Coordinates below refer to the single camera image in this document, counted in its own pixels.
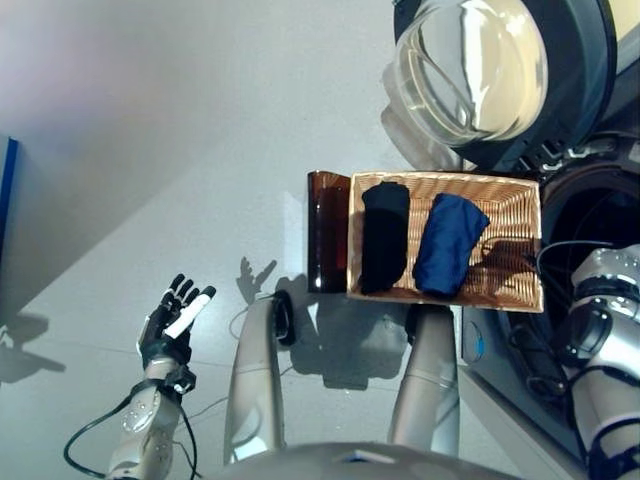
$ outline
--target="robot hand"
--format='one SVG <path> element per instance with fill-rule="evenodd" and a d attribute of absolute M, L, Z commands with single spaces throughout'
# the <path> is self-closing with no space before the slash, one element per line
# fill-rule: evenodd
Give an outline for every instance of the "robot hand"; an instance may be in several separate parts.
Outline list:
<path fill-rule="evenodd" d="M 173 357 L 181 365 L 186 365 L 191 358 L 191 326 L 216 290 L 208 286 L 200 292 L 192 289 L 191 279 L 184 280 L 184 275 L 179 274 L 171 282 L 158 307 L 145 320 L 137 344 L 144 368 L 160 354 Z"/>
<path fill-rule="evenodd" d="M 171 469 L 171 441 L 180 415 L 192 435 L 181 406 L 182 395 L 193 390 L 196 383 L 187 366 L 191 359 L 190 330 L 195 317 L 215 294 L 211 286 L 202 292 L 192 287 L 193 281 L 178 275 L 145 320 L 137 345 L 144 379 L 131 390 L 122 438 L 111 457 L 108 479 L 165 478 Z M 193 444 L 195 473 L 197 453 Z"/>

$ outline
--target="gray floor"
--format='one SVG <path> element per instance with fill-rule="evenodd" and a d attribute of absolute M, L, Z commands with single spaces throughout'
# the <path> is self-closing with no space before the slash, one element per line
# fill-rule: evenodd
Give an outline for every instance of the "gray floor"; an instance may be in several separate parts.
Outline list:
<path fill-rule="evenodd" d="M 62 447 L 139 379 L 142 321 L 178 271 L 218 289 L 185 398 L 201 472 L 221 463 L 238 314 L 276 286 L 297 292 L 301 335 L 281 354 L 289 443 L 385 439 L 403 307 L 308 296 L 303 272 L 308 171 L 411 168 L 379 120 L 391 25 L 389 1 L 2 3 L 0 132 L 22 146 L 0 276 L 3 478 L 84 478 Z M 276 265 L 255 285 L 243 258 L 254 276 Z M 465 415 L 464 455 L 513 472 Z M 75 456 L 104 470 L 118 423 Z M 171 478 L 186 472 L 176 451 Z"/>

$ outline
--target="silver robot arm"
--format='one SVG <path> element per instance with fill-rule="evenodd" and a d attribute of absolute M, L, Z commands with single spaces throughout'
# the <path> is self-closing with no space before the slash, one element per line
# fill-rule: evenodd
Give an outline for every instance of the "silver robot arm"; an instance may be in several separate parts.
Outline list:
<path fill-rule="evenodd" d="M 553 348 L 571 387 L 590 478 L 640 476 L 640 245 L 598 249 L 572 275 Z"/>
<path fill-rule="evenodd" d="M 295 341 L 292 316 L 291 299 L 282 290 L 249 307 L 229 387 L 225 465 L 285 447 L 277 343 Z"/>
<path fill-rule="evenodd" d="M 413 305 L 406 329 L 411 356 L 393 409 L 388 441 L 455 458 L 460 399 L 453 314 L 448 307 Z"/>
<path fill-rule="evenodd" d="M 175 278 L 146 319 L 138 341 L 144 378 L 131 391 L 107 479 L 161 480 L 171 469 L 172 439 L 183 412 L 182 396 L 195 388 L 196 381 L 187 366 L 191 358 L 189 331 L 215 294 L 213 287 L 189 292 L 193 282 L 183 281 L 184 275 Z"/>

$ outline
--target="robotic arm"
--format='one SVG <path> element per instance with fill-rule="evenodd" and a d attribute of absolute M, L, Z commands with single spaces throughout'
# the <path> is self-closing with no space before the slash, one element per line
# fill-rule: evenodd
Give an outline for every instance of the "robotic arm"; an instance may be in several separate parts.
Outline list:
<path fill-rule="evenodd" d="M 195 388 L 196 376 L 187 366 L 193 321 L 215 295 L 215 289 L 202 292 L 193 281 L 178 275 L 163 294 L 158 307 L 146 318 L 138 340 L 142 357 L 143 380 L 108 414 L 79 430 L 67 443 L 64 458 L 85 474 L 110 480 L 158 480 L 171 469 L 173 434 L 180 415 L 193 440 L 193 433 L 182 409 L 182 396 Z M 121 410 L 125 410 L 123 432 L 114 451 L 107 474 L 95 472 L 76 463 L 69 456 L 71 445 L 87 430 Z M 192 477 L 197 453 L 194 442 Z"/>
<path fill-rule="evenodd" d="M 640 475 L 640 244 L 597 249 L 573 273 L 552 343 L 573 399 L 590 478 Z"/>

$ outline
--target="black cable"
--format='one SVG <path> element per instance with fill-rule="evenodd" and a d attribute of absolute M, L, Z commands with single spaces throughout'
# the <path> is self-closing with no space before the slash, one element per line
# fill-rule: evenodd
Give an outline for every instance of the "black cable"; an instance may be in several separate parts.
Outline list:
<path fill-rule="evenodd" d="M 207 413 L 207 411 L 211 410 L 213 407 L 215 407 L 216 405 L 220 405 L 222 402 L 226 402 L 229 399 L 229 397 L 222 397 L 219 398 L 218 400 L 216 400 L 215 402 L 207 405 L 206 407 L 204 407 L 202 410 L 200 410 L 198 413 L 194 413 L 193 415 L 191 415 L 189 417 L 190 420 L 193 420 L 196 417 L 199 417 L 201 415 L 204 415 L 205 413 Z"/>
<path fill-rule="evenodd" d="M 557 300 L 560 301 L 560 303 L 567 310 L 571 306 L 571 296 L 567 295 L 566 289 L 562 288 L 562 286 L 559 285 L 558 282 L 556 282 L 555 279 L 550 274 L 545 272 L 545 267 L 543 267 L 542 265 L 542 258 L 544 257 L 544 254 L 547 253 L 549 250 L 554 249 L 556 247 L 568 246 L 568 245 L 570 246 L 593 245 L 593 246 L 600 246 L 600 247 L 613 247 L 614 244 L 611 242 L 601 242 L 596 240 L 575 240 L 574 239 L 574 240 L 565 240 L 561 242 L 550 243 L 549 245 L 547 245 L 546 247 L 544 247 L 542 250 L 538 252 L 538 254 L 536 255 L 536 273 L 542 280 L 543 284 L 546 283 L 545 286 L 548 288 L 548 291 L 554 291 L 554 294 L 557 295 L 556 297 Z"/>
<path fill-rule="evenodd" d="M 82 427 L 80 430 L 78 430 L 76 433 L 73 434 L 73 436 L 69 439 L 67 444 L 64 446 L 64 451 L 63 451 L 63 457 L 65 461 L 69 464 L 69 466 L 90 477 L 106 478 L 107 476 L 106 473 L 101 473 L 101 472 L 96 472 L 95 470 L 91 470 L 90 468 L 80 465 L 78 462 L 72 459 L 71 456 L 69 455 L 69 450 L 71 449 L 71 446 L 76 442 L 76 440 L 78 440 L 78 438 L 80 438 L 82 435 L 87 433 L 89 430 L 91 430 L 95 426 L 101 424 L 105 420 L 108 420 L 109 418 L 121 412 L 127 405 L 129 405 L 130 401 L 131 401 L 131 396 L 129 395 L 126 398 L 124 398 L 124 400 L 122 400 L 122 402 L 120 402 L 118 406 L 115 407 L 113 410 L 105 413 L 99 418 L 96 418 L 95 420 L 86 424 L 84 427 Z"/>
<path fill-rule="evenodd" d="M 575 241 L 576 238 L 578 238 L 578 235 L 580 235 L 580 231 L 582 230 L 582 227 L 584 226 L 584 224 L 587 222 L 587 219 L 589 217 L 591 217 L 591 215 L 593 215 L 593 213 L 596 212 L 598 210 L 598 208 L 600 208 L 607 200 L 609 200 L 611 197 L 613 197 L 616 193 L 618 193 L 618 192 L 613 191 L 613 192 L 609 192 L 606 195 L 603 195 L 602 198 L 600 198 L 589 209 L 587 214 L 582 217 L 582 220 L 580 221 L 580 223 L 576 227 L 575 233 L 574 233 L 573 238 L 571 239 L 571 241 Z M 564 277 L 564 284 L 565 284 L 566 287 L 569 287 L 571 285 L 571 274 L 568 273 L 569 265 L 571 265 L 571 258 L 572 258 L 572 248 L 569 248 L 569 253 L 567 255 L 567 263 L 565 264 L 565 269 L 567 270 L 567 274 Z"/>
<path fill-rule="evenodd" d="M 187 449 L 185 448 L 184 443 L 178 442 L 177 440 L 174 440 L 172 443 L 180 447 L 180 449 L 182 450 L 182 453 L 184 453 L 184 456 L 187 459 L 187 463 L 189 464 L 189 467 L 193 469 L 193 463 L 191 462 L 191 457 L 189 456 L 189 452 L 187 452 Z M 202 478 L 202 475 L 196 472 L 196 477 Z"/>
<path fill-rule="evenodd" d="M 196 446 L 196 437 L 193 435 L 193 430 L 191 429 L 191 424 L 189 423 L 189 417 L 187 417 L 187 413 L 184 411 L 184 408 L 182 408 L 181 404 L 178 404 L 178 408 L 180 409 L 180 414 L 182 415 L 184 424 L 187 427 L 187 431 L 189 432 L 189 438 L 191 439 L 191 447 L 193 448 L 193 463 L 191 464 L 190 480 L 194 480 L 197 475 L 196 469 L 198 468 L 198 447 Z"/>
<path fill-rule="evenodd" d="M 520 343 L 517 341 L 517 334 L 521 331 L 529 335 L 529 339 L 535 341 L 539 345 L 539 347 L 528 347 L 525 345 L 520 345 Z M 525 325 L 520 323 L 514 326 L 509 333 L 507 343 L 520 352 L 523 361 L 527 365 L 528 375 L 526 377 L 525 383 L 529 392 L 547 402 L 561 400 L 565 396 L 567 387 L 569 385 L 566 374 L 562 369 L 562 365 L 556 358 L 555 353 L 543 339 L 542 335 L 540 335 L 538 330 L 535 328 L 535 325 Z M 531 363 L 529 362 L 529 357 L 525 355 L 526 353 L 539 353 L 546 355 L 547 359 L 554 366 L 554 373 L 557 376 L 547 374 L 532 374 L 531 372 L 536 371 L 536 369 L 532 368 Z M 543 393 L 540 389 L 535 387 L 536 385 L 544 385 L 545 382 L 548 382 L 546 383 L 547 386 L 549 385 L 549 383 L 554 384 L 552 388 L 547 388 L 549 393 Z"/>
<path fill-rule="evenodd" d="M 234 315 L 234 317 L 231 319 L 231 321 L 229 322 L 229 327 L 228 327 L 228 329 L 229 329 L 229 334 L 230 334 L 233 338 L 235 338 L 236 340 L 240 340 L 240 335 L 236 335 L 236 334 L 233 332 L 233 324 L 234 324 L 234 323 L 235 323 L 235 321 L 240 317 L 240 315 L 242 315 L 243 313 L 247 312 L 248 310 L 249 310 L 249 307 L 248 307 L 248 306 L 247 306 L 247 307 L 245 307 L 245 308 L 243 308 L 243 309 L 242 309 L 242 311 L 240 311 L 240 312 L 236 313 L 236 314 Z"/>
<path fill-rule="evenodd" d="M 565 310 L 569 311 L 573 303 L 572 297 L 556 282 L 553 276 L 547 271 L 546 266 L 540 267 L 539 276 L 544 287 L 546 287 L 545 292 L 550 293 Z"/>

